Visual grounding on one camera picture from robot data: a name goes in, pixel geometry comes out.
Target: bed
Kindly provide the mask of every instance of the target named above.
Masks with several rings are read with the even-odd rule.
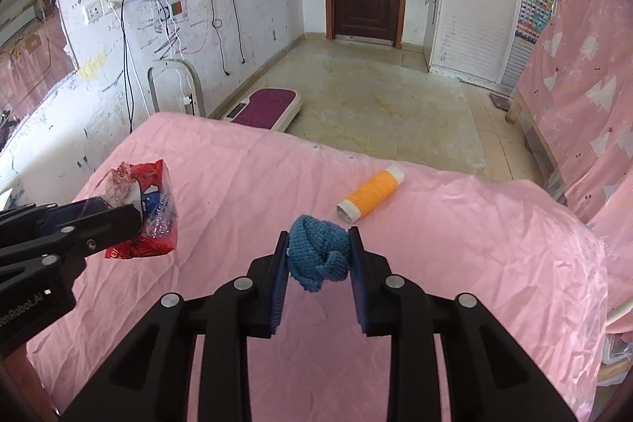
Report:
[[[129,261],[90,257],[74,286],[76,309],[29,342],[29,357],[61,410],[164,293],[213,293],[272,252],[279,232],[301,214],[349,227],[336,215],[337,202],[392,164],[288,134],[156,114],[78,198],[121,161],[160,158],[179,212],[177,249]],[[606,314],[600,239],[529,181],[484,183],[398,166],[403,185],[356,224],[365,247],[429,293],[474,293],[587,420]],[[290,280],[277,335],[248,345],[253,420],[385,420],[389,340],[362,335],[349,281],[308,293]],[[190,406],[195,420],[195,402]]]
[[[609,310],[633,297],[633,0],[561,0],[518,82],[550,192],[605,242]],[[633,329],[633,314],[609,326]]]

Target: blue knitted cloth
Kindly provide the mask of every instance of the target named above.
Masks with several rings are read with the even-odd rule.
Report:
[[[319,291],[324,280],[344,281],[349,270],[349,239],[331,222],[301,215],[290,228],[287,262],[304,289]]]

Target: white cap of spool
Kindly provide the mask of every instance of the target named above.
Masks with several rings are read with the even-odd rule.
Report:
[[[402,185],[402,182],[404,181],[404,172],[402,170],[395,165],[391,165],[385,169],[385,172],[388,172],[394,177],[394,179],[398,182],[398,186]],[[347,224],[353,224],[362,216],[358,206],[348,199],[345,199],[345,201],[341,201],[336,205],[336,212],[339,217],[346,221]]]

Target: wall socket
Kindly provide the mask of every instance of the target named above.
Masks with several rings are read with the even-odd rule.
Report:
[[[101,0],[93,1],[90,4],[83,5],[83,18],[86,24],[90,24],[103,16],[103,8]]]
[[[101,0],[101,7],[103,8],[103,14],[107,15],[112,12],[113,9],[119,9],[121,7],[120,0]]]

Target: power cord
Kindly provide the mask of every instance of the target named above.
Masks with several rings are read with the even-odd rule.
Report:
[[[224,65],[224,51],[222,50],[222,38],[220,37],[220,32],[218,29],[222,27],[222,21],[220,19],[215,18],[215,7],[213,5],[213,0],[211,0],[211,26],[215,29],[215,33],[218,35],[218,41],[220,42],[220,56],[222,58],[222,70],[227,76],[230,74],[227,72],[226,66]]]
[[[167,25],[167,20],[169,19],[169,12],[167,11],[167,8],[163,6],[163,3],[161,3],[159,0],[155,0],[155,1],[160,6],[161,11],[165,14],[164,20],[160,18],[160,14],[158,15],[158,20],[160,20],[161,25],[163,25],[163,22],[166,24],[163,27],[167,30],[167,37],[169,37],[169,25]]]
[[[125,105],[127,106],[127,116],[130,122],[130,134],[132,134],[132,121],[134,120],[134,94],[132,93],[132,82],[130,81],[130,71],[127,65],[127,38],[125,36],[125,21],[123,19],[123,6],[125,0],[121,0],[121,32],[123,33],[123,87],[125,89]],[[130,96],[132,97],[132,110],[130,110],[130,99],[127,87],[130,86]]]
[[[233,0],[233,12],[235,12],[235,22],[237,23],[237,40],[239,41],[239,52],[242,55],[242,64],[246,63],[246,59],[244,58],[244,51],[242,50],[242,32],[239,28],[239,17],[237,16],[237,6],[235,5],[235,0]]]

